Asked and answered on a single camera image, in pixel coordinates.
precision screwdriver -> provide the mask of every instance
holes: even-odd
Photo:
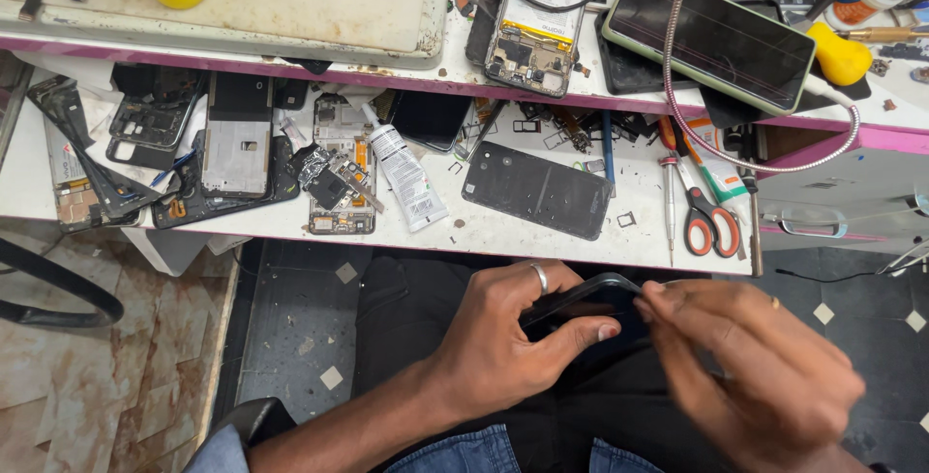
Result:
[[[929,38],[929,31],[911,30],[906,27],[867,27],[856,30],[837,30],[840,38],[864,43],[912,42],[916,38]]]
[[[664,226],[668,230],[668,251],[671,252],[671,267],[674,267],[674,231],[677,230],[674,213],[674,168],[677,158],[666,157],[658,160],[664,170]]]

green phone case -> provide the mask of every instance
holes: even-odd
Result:
[[[750,16],[764,17],[739,4],[735,4],[728,0],[721,0],[721,1],[727,4],[731,4],[733,7],[735,7],[736,10],[745,11],[745,13]],[[611,42],[615,44],[628,48],[629,50],[632,50],[635,53],[641,54],[642,56],[648,59],[652,59],[658,63],[662,63],[662,59],[664,57],[663,51],[656,51],[652,49],[651,47],[645,46],[644,44],[641,44],[637,41],[633,41],[629,39],[628,37],[618,32],[613,31],[610,28],[610,20],[613,18],[613,12],[616,10],[616,5],[619,3],[620,3],[620,0],[616,0],[616,3],[614,3],[612,8],[610,8],[610,14],[608,14],[606,19],[604,19],[603,21],[603,28],[601,28],[603,37],[610,40]],[[785,29],[792,30],[802,35],[803,37],[809,39],[811,42],[813,42],[813,48],[811,50],[810,59],[807,62],[807,68],[805,69],[805,72],[804,72],[804,81],[805,81],[807,79],[807,75],[809,75],[810,67],[813,65],[813,58],[816,55],[816,40],[807,36],[806,34],[803,34],[799,30],[788,27],[787,25],[784,25],[778,21],[774,21],[774,23],[777,25],[780,25],[781,27],[784,27]],[[681,63],[679,60],[674,59],[674,58],[672,58],[671,60],[671,68],[677,73],[683,74],[684,76],[688,76],[689,78],[696,80],[707,87],[712,87],[722,92],[723,94],[726,94],[727,96],[731,96],[735,99],[738,99],[739,101],[744,101],[745,103],[748,103],[752,107],[765,111],[771,115],[775,115],[775,116],[790,115],[794,112],[794,110],[796,110],[797,105],[800,103],[800,93],[798,93],[797,98],[794,100],[794,105],[790,109],[784,109],[782,107],[774,105],[770,101],[761,99],[749,92],[746,92],[742,88],[735,87],[715,76],[705,74],[702,71],[698,71],[697,69],[692,68],[690,65]]]

scissors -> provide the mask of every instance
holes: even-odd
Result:
[[[741,245],[741,231],[738,229],[736,218],[733,218],[732,214],[726,209],[711,204],[700,187],[694,184],[694,180],[690,177],[690,171],[681,161],[681,156],[675,152],[674,157],[677,158],[677,171],[681,175],[684,188],[687,189],[688,205],[690,206],[687,226],[684,230],[684,245],[694,255],[706,255],[710,253],[710,247],[713,246],[714,251],[720,257],[731,257]],[[721,246],[723,241],[722,235],[719,233],[719,226],[715,220],[717,217],[722,218],[729,228],[730,240],[729,246],[726,248]],[[690,240],[690,234],[694,229],[703,232],[703,246],[700,248],[694,247]]]

glue tube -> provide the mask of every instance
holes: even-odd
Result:
[[[381,169],[388,175],[397,201],[401,202],[403,217],[410,225],[410,231],[420,230],[436,219],[445,218],[449,209],[438,198],[423,165],[407,147],[400,132],[392,124],[381,124],[368,103],[362,104],[361,109],[375,126],[368,142],[381,162]]]
[[[723,149],[723,141],[720,129],[716,128],[708,119],[696,119],[688,122],[690,128],[700,134],[704,141],[710,143],[716,149]],[[713,155],[709,150],[695,145],[690,142],[687,135],[684,134],[684,142],[688,145],[688,150],[693,154],[694,160],[700,166],[703,172],[703,179],[709,183],[716,196],[716,203],[729,212],[738,216],[738,221],[743,225],[751,224],[749,212],[751,196],[742,178],[738,176],[736,167],[731,163]]]

silver ring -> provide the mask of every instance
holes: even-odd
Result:
[[[536,273],[539,274],[539,281],[541,282],[541,294],[543,296],[548,295],[548,277],[545,275],[545,270],[541,269],[539,263],[532,263],[530,266],[535,268]]]

